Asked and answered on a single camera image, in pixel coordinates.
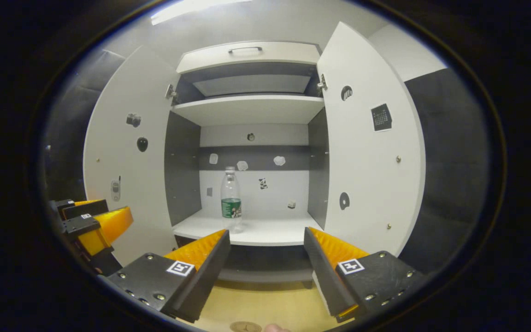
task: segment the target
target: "drawer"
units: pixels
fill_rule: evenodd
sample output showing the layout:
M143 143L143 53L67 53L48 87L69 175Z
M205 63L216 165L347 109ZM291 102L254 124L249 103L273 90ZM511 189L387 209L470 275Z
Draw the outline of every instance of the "drawer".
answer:
M316 65L318 46L288 41L235 42L185 53L177 72L248 62L289 62Z

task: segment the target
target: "cabinet shelf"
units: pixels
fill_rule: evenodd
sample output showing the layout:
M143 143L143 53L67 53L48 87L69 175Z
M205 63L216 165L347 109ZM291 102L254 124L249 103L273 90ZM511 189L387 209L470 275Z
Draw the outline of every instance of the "cabinet shelf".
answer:
M324 106L320 97L252 95L183 103L175 105L173 112L200 126L306 125Z
M304 227L321 227L308 212L272 212L263 218L243 217L244 230L230 234L231 244L245 246L297 246L304 242ZM173 227L173 234L200 239L223 229L221 217L203 209Z

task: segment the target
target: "gray wall panel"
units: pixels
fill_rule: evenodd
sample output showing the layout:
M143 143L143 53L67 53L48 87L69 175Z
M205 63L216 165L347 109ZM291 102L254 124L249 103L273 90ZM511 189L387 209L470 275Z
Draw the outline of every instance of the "gray wall panel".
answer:
M308 145L311 155L308 167L308 213L325 229L329 198L329 134L327 113L323 108L308 123Z
M218 154L218 163L208 162L210 154ZM286 158L286 164L277 166L274 158ZM240 160L247 162L248 171L301 171L308 170L310 148L307 145L244 145L236 147L200 148L200 170L223 171Z
M200 211L200 126L169 112L165 135L165 193L171 225Z

